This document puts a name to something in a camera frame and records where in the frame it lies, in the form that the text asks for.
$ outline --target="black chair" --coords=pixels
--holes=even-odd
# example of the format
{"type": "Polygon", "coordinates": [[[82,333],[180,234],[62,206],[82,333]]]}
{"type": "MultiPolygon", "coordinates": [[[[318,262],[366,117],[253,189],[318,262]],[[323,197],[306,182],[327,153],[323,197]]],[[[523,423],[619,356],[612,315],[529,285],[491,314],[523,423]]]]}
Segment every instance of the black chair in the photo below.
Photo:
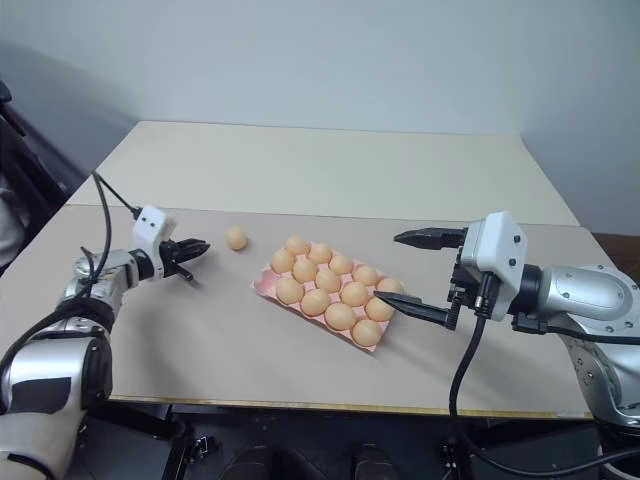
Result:
{"type": "MultiPolygon", "coordinates": [[[[46,225],[69,197],[24,141],[25,132],[8,103],[11,92],[0,81],[0,178],[12,192],[13,208],[24,223],[20,250],[46,225]]],[[[0,265],[0,275],[9,264],[0,265]]]]}

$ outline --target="white wall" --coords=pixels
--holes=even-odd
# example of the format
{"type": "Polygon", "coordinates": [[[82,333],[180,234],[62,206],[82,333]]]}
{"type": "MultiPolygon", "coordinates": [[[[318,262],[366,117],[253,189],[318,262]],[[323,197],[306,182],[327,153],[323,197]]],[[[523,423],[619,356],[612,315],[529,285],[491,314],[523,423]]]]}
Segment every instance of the white wall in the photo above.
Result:
{"type": "Polygon", "coordinates": [[[585,226],[640,234],[635,0],[0,2],[0,75],[86,169],[137,119],[516,132],[585,226]]]}

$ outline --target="loose egg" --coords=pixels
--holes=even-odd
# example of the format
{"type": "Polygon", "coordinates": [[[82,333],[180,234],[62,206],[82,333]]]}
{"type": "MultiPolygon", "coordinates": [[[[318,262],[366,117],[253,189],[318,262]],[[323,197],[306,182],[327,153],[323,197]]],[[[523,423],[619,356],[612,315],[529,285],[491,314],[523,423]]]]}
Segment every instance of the loose egg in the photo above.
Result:
{"type": "Polygon", "coordinates": [[[376,322],[386,322],[390,320],[395,312],[392,306],[387,305],[376,297],[369,300],[364,309],[367,312],[367,317],[376,322]]]}
{"type": "Polygon", "coordinates": [[[309,244],[301,237],[291,237],[287,240],[286,248],[294,255],[306,255],[309,253],[309,244]]]}
{"type": "Polygon", "coordinates": [[[299,282],[313,282],[318,274],[318,266],[308,258],[299,258],[293,264],[293,276],[299,282]]]}
{"type": "Polygon", "coordinates": [[[302,299],[304,287],[293,278],[279,278],[276,282],[276,296],[285,305],[291,305],[302,299]]]}
{"type": "Polygon", "coordinates": [[[304,294],[300,302],[302,311],[310,317],[321,315],[331,303],[329,294],[321,289],[310,290],[304,294]]]}
{"type": "Polygon", "coordinates": [[[369,292],[367,292],[367,287],[360,282],[353,282],[342,289],[340,298],[350,307],[360,307],[369,298],[369,292]]]}
{"type": "Polygon", "coordinates": [[[375,268],[360,265],[353,272],[353,279],[367,286],[375,285],[378,282],[378,272],[376,272],[375,268]]]}
{"type": "Polygon", "coordinates": [[[242,250],[249,241],[247,233],[237,225],[227,228],[224,232],[224,240],[231,250],[242,250]]]}
{"type": "Polygon", "coordinates": [[[273,254],[273,258],[271,258],[271,268],[276,273],[290,272],[295,261],[296,257],[288,250],[281,248],[273,254]]]}
{"type": "Polygon", "coordinates": [[[336,255],[331,259],[331,262],[329,262],[329,268],[338,275],[344,275],[345,273],[351,273],[351,270],[353,270],[353,262],[344,255],[336,255]]]}
{"type": "Polygon", "coordinates": [[[334,330],[349,330],[356,323],[356,314],[349,305],[332,303],[324,312],[324,319],[334,330]]]}
{"type": "Polygon", "coordinates": [[[377,322],[368,318],[360,320],[351,330],[353,341],[363,347],[372,347],[382,338],[382,329],[377,322]]]}
{"type": "Polygon", "coordinates": [[[381,292],[392,292],[392,293],[404,293],[404,288],[402,288],[402,284],[397,281],[395,278],[387,277],[383,278],[378,282],[376,286],[376,290],[381,292]]]}
{"type": "Polygon", "coordinates": [[[320,270],[316,275],[316,287],[322,288],[329,293],[340,291],[342,280],[331,270],[320,270]]]}
{"type": "Polygon", "coordinates": [[[329,263],[332,255],[331,247],[326,243],[314,243],[309,250],[309,258],[317,264],[329,263]]]}

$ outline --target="pink egg tray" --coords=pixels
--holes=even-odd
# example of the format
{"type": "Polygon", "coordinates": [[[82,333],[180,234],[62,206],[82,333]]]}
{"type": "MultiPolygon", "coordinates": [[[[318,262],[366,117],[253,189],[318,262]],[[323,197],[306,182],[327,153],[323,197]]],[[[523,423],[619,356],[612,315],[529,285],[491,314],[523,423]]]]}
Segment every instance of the pink egg tray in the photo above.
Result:
{"type": "MultiPolygon", "coordinates": [[[[341,255],[340,252],[336,251],[336,250],[332,250],[333,255],[332,257],[335,257],[336,255],[341,255]]],[[[300,259],[300,258],[305,258],[306,255],[302,254],[302,255],[296,255],[296,260],[300,259]]],[[[353,270],[352,272],[354,272],[359,266],[364,265],[363,262],[356,260],[356,259],[352,259],[353,261],[353,270]]],[[[318,265],[318,271],[320,270],[326,270],[329,268],[329,264],[327,263],[321,263],[318,265]]],[[[384,279],[387,277],[387,275],[383,272],[380,272],[378,270],[376,270],[376,272],[378,273],[378,281],[384,279]]],[[[278,297],[276,296],[276,282],[278,281],[279,278],[281,277],[288,277],[288,278],[293,278],[293,275],[291,272],[285,272],[282,274],[278,274],[276,272],[273,271],[273,269],[271,268],[271,265],[267,265],[264,270],[262,270],[262,278],[260,279],[260,281],[258,282],[253,282],[251,284],[251,287],[258,292],[260,295],[262,295],[263,297],[269,298],[271,300],[275,300],[276,302],[278,302],[281,306],[283,306],[284,308],[287,308],[289,310],[295,311],[296,313],[298,313],[299,315],[302,315],[303,317],[309,319],[309,320],[314,320],[315,322],[323,325],[328,331],[330,331],[331,333],[335,334],[335,335],[339,335],[347,340],[349,340],[353,345],[355,345],[358,348],[361,348],[363,350],[369,350],[370,352],[374,352],[376,347],[380,344],[380,342],[378,342],[377,344],[371,346],[371,347],[363,347],[362,345],[359,345],[358,343],[356,343],[351,335],[351,330],[334,330],[332,329],[327,322],[325,321],[324,315],[318,315],[315,317],[310,317],[308,315],[306,315],[303,311],[302,308],[300,308],[300,303],[294,303],[291,305],[286,305],[284,303],[282,303],[278,297]]],[[[340,291],[337,293],[330,293],[329,294],[329,298],[331,299],[331,303],[338,303],[340,302],[340,294],[342,293],[342,290],[344,289],[345,286],[347,286],[348,284],[354,282],[353,276],[351,275],[351,273],[346,273],[343,275],[340,275],[340,280],[342,281],[342,286],[340,287],[340,291]]],[[[310,291],[310,290],[314,290],[316,287],[315,282],[305,282],[303,284],[304,286],[304,291],[305,293],[310,291]]],[[[367,292],[369,293],[369,298],[373,297],[373,291],[375,290],[375,286],[368,286],[367,287],[367,292]]],[[[363,320],[367,317],[367,313],[365,312],[364,306],[362,307],[351,307],[354,311],[354,313],[356,314],[356,318],[357,321],[359,322],[360,320],[363,320]]],[[[389,322],[390,320],[387,320],[386,322],[376,322],[379,326],[380,329],[382,330],[382,334],[384,335],[384,332],[386,331],[387,327],[389,326],[389,322]]]]}

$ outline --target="floor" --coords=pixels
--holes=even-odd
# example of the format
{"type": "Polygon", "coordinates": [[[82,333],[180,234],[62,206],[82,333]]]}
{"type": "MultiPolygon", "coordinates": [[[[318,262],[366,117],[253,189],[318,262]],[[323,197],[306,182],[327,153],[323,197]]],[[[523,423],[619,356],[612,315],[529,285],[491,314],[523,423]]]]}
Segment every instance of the floor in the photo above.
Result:
{"type": "MultiPolygon", "coordinates": [[[[195,414],[193,410],[183,409],[179,417],[194,425],[197,436],[215,436],[220,448],[189,466],[187,480],[218,479],[239,452],[260,444],[297,450],[331,480],[349,478],[351,456],[363,443],[381,447],[402,479],[440,480],[447,474],[441,445],[449,435],[449,424],[443,417],[215,408],[195,414]]],[[[589,427],[490,452],[513,465],[543,469],[588,459],[595,455],[596,443],[596,432],[589,427]]],[[[168,452],[168,442],[89,419],[67,480],[160,479],[168,452]]],[[[474,459],[474,478],[519,477],[474,459]]],[[[598,474],[567,478],[597,480],[598,474]]]]}

